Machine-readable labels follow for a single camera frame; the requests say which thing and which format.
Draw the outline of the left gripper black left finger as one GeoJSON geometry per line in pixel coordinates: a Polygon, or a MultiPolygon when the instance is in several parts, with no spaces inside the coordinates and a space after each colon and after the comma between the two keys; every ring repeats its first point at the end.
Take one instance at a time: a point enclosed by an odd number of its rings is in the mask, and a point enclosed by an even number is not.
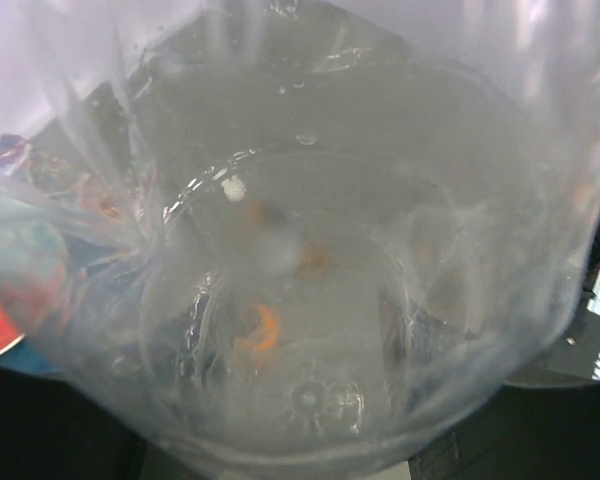
{"type": "Polygon", "coordinates": [[[0,368],[0,479],[137,479],[145,450],[69,385],[0,368]]]}

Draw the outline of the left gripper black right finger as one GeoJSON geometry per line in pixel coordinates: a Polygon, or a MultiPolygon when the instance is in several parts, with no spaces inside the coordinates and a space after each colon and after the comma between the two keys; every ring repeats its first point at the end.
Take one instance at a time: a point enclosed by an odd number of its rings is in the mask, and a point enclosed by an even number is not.
{"type": "Polygon", "coordinates": [[[600,382],[504,387],[409,467],[414,479],[600,479],[600,382]]]}

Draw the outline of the orange bottle cap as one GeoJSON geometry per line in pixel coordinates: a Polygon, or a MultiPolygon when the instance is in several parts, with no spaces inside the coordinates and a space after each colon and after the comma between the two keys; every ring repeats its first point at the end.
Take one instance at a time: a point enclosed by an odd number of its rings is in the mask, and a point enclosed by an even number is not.
{"type": "Polygon", "coordinates": [[[252,303],[247,308],[249,329],[234,340],[235,351],[249,355],[271,354],[280,341],[280,315],[271,306],[252,303]]]}

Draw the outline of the white bottle cap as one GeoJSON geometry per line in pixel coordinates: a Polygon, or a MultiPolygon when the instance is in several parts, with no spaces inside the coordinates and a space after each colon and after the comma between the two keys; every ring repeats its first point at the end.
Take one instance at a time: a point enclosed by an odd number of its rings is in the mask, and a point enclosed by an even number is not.
{"type": "Polygon", "coordinates": [[[221,182],[221,186],[226,198],[231,202],[240,202],[245,198],[246,195],[246,187],[242,180],[234,175],[228,178],[225,178],[221,182]]]}

